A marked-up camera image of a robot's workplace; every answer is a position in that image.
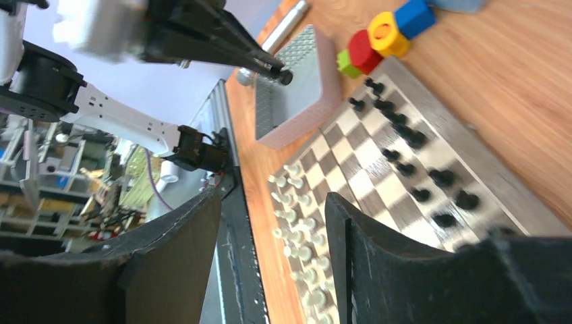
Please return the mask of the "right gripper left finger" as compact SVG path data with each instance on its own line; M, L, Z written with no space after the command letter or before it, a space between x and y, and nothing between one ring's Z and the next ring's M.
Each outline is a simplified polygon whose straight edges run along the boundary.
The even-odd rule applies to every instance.
M2 323L198 323L219 232L215 190L81 253L1 252Z

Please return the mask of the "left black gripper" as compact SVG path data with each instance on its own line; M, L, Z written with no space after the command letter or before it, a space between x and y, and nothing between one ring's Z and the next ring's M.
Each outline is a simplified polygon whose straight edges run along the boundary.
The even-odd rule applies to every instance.
M140 59L146 63L201 61L246 68L282 85L293 73L262 49L225 1L149 1Z

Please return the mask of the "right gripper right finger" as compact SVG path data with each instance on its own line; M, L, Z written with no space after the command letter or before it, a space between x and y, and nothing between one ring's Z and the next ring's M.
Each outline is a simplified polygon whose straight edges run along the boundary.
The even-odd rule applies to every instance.
M325 224L342 323L570 323L571 239L494 234L447 252L336 192Z

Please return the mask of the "grey toy microphone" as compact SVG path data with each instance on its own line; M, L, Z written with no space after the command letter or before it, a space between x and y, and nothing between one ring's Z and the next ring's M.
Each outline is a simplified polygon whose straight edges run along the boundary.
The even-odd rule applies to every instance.
M276 53L287 37L302 21L309 8L310 3L308 1L298 1L262 43L262 49L269 53ZM254 76L254 72L241 68L236 75L236 79L242 86L249 87L254 83Z

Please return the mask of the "wooden chess board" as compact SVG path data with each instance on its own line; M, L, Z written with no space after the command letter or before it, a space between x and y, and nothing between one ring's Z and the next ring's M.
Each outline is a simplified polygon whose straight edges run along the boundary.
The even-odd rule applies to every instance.
M453 252L493 228L571 230L397 58L385 59L268 177L307 323L338 323L324 204L337 192L376 221Z

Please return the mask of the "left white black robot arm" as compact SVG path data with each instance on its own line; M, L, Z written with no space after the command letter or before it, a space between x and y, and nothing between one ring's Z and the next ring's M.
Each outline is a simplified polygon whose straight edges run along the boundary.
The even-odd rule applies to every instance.
M227 164L220 140L131 108L87 82L63 56L24 39L29 7L47 1L1 2L1 108L42 122L94 128L138 144L176 166L213 173ZM246 68L288 85L293 74L264 50L223 1L60 1L54 36L79 53L110 62L201 61Z

